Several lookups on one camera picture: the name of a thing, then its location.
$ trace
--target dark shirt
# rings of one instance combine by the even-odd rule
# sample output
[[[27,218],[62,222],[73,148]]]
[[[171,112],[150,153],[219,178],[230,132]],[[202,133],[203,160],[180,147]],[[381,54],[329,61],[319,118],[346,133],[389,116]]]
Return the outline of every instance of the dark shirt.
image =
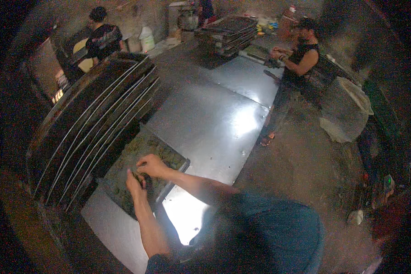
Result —
[[[214,15],[212,0],[200,0],[199,4],[203,8],[203,18],[204,19],[209,19],[210,17]]]
[[[310,50],[316,50],[319,54],[319,47],[318,44],[300,44],[297,47],[297,50],[295,50],[292,55],[289,57],[289,60],[292,63],[299,64],[301,60],[303,59],[304,55],[310,51]],[[305,78],[303,75],[298,75],[297,73],[291,71],[290,69],[285,67],[285,71],[283,73],[283,79],[284,81],[289,81],[292,82],[293,84],[299,84],[299,85],[304,85],[306,83]]]
[[[148,261],[146,274],[317,272],[324,229],[311,208],[241,192],[217,214],[225,215],[235,226],[220,234],[212,256],[177,263],[155,255]],[[207,234],[207,225],[203,229]]]
[[[97,57],[103,60],[113,52],[121,50],[119,41],[122,40],[122,33],[118,26],[102,25],[95,29],[85,44],[89,58]]]

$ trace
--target stainless steel table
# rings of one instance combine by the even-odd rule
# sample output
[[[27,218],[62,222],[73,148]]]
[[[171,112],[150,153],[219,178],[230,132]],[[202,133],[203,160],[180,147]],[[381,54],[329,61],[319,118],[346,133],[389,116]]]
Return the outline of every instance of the stainless steel table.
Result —
[[[233,184],[259,136],[277,87],[258,63],[237,57],[207,69],[200,55],[192,40],[154,59],[162,88],[170,96],[147,126],[191,160],[186,173]],[[279,77],[283,72],[270,71]],[[187,245],[201,229],[207,205],[175,186],[163,206],[181,243]],[[138,223],[101,188],[82,215],[128,269],[145,272],[147,255]]]

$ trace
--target sandal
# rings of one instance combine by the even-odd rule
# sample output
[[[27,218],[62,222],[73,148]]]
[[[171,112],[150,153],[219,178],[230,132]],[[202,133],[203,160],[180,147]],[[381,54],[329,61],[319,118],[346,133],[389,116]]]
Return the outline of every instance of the sandal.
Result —
[[[275,137],[274,132],[271,132],[270,134],[262,138],[262,140],[260,141],[260,144],[264,147],[267,147],[269,146],[271,141],[274,139],[274,137]]]

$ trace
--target dirty floor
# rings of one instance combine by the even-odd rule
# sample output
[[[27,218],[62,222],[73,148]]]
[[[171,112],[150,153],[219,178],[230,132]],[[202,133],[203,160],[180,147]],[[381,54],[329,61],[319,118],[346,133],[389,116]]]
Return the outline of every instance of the dirty floor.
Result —
[[[362,174],[356,144],[331,142],[319,126],[319,115],[300,96],[270,145],[256,144],[235,186],[255,187],[311,205],[327,231],[319,272],[361,273],[378,249],[372,244],[368,221],[360,226],[346,222],[347,205],[353,199],[351,185]]]

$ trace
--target tray stack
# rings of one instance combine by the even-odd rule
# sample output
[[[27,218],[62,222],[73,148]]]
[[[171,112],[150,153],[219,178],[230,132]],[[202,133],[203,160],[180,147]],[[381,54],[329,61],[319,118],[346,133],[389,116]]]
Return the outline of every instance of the tray stack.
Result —
[[[90,178],[109,170],[117,147],[140,131],[138,121],[152,108],[158,87],[155,65],[135,53],[113,53],[79,79],[44,119],[27,151],[33,197],[68,211]]]
[[[256,20],[231,16],[196,30],[195,35],[211,53],[230,57],[257,37],[256,25]]]

